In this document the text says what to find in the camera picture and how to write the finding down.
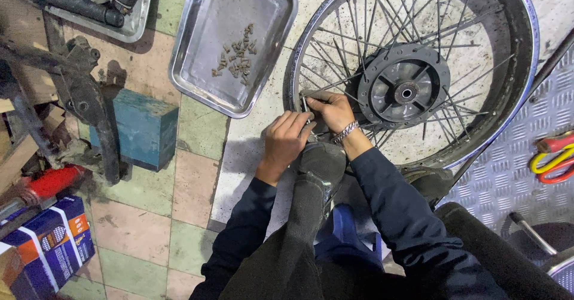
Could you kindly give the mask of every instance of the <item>right hand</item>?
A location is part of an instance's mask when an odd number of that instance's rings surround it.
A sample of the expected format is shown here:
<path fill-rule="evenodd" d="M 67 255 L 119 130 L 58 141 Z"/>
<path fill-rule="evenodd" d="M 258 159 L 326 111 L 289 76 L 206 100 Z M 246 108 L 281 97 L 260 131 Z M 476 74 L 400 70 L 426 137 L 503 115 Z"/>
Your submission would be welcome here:
<path fill-rule="evenodd" d="M 302 90 L 301 95 L 308 95 L 307 105 L 321 113 L 323 120 L 335 134 L 341 133 L 347 125 L 355 121 L 355 115 L 349 105 L 349 100 L 343 94 L 330 91 Z"/>

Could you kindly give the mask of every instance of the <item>diamond plate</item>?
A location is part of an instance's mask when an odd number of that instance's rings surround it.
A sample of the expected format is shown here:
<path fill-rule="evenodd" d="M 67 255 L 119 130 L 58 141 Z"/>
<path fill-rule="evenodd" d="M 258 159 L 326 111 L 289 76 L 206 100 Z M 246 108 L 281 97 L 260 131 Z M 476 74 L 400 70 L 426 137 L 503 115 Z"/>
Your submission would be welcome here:
<path fill-rule="evenodd" d="M 518 211 L 531 225 L 574 223 L 574 176 L 544 185 L 529 169 L 534 143 L 574 129 L 574 46 L 527 103 L 460 178 L 439 205 L 454 201 L 503 237 L 517 230 L 508 214 Z"/>

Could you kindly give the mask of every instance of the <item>dark jacket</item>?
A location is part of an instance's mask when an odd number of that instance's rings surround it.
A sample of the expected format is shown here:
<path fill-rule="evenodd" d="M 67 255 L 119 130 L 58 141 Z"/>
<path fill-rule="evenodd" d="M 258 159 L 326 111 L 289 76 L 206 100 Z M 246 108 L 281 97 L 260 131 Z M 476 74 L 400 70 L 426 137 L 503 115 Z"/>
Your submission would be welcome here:
<path fill-rule="evenodd" d="M 492 275 L 461 249 L 461 240 L 447 236 L 425 199 L 379 150 L 363 153 L 351 167 L 393 259 L 419 294 L 507 299 Z M 276 187 L 253 179 L 233 208 L 226 229 L 215 239 L 213 253 L 201 268 L 205 281 L 197 285 L 190 300 L 217 299 L 241 261 L 263 243 L 276 192 Z M 379 285 L 384 288 L 385 281 Z"/>

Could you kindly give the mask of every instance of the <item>black pants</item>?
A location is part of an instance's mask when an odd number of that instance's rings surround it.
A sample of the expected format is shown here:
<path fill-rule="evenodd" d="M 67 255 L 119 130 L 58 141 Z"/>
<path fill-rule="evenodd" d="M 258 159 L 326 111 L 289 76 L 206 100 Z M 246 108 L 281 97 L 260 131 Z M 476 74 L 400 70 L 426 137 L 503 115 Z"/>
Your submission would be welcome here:
<path fill-rule="evenodd" d="M 406 278 L 361 259 L 315 260 L 313 241 L 323 206 L 321 188 L 300 175 L 287 223 L 243 260 L 219 299 L 409 298 Z"/>

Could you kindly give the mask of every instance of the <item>metal tray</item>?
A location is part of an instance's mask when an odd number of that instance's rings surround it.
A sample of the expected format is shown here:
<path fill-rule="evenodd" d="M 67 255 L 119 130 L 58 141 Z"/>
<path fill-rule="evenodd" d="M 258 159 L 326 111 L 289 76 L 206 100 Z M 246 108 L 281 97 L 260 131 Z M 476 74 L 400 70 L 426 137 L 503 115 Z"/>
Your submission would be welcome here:
<path fill-rule="evenodd" d="M 233 118 L 247 116 L 267 82 L 297 15 L 297 0 L 185 0 L 168 76 L 173 85 L 192 98 Z M 250 86 L 229 70 L 212 77 L 223 44 L 243 38 L 254 24 L 250 39 L 257 39 L 251 59 Z"/>
<path fill-rule="evenodd" d="M 53 6 L 46 6 L 44 9 L 55 16 L 67 19 L 70 22 L 85 26 L 96 32 L 100 32 L 122 42 L 133 43 L 141 39 L 144 34 L 147 22 L 147 12 L 149 11 L 151 0 L 138 0 L 132 10 L 132 13 L 125 15 L 124 24 L 121 28 L 115 28 L 111 25 L 95 21 L 91 18 L 83 17 L 66 10 Z"/>

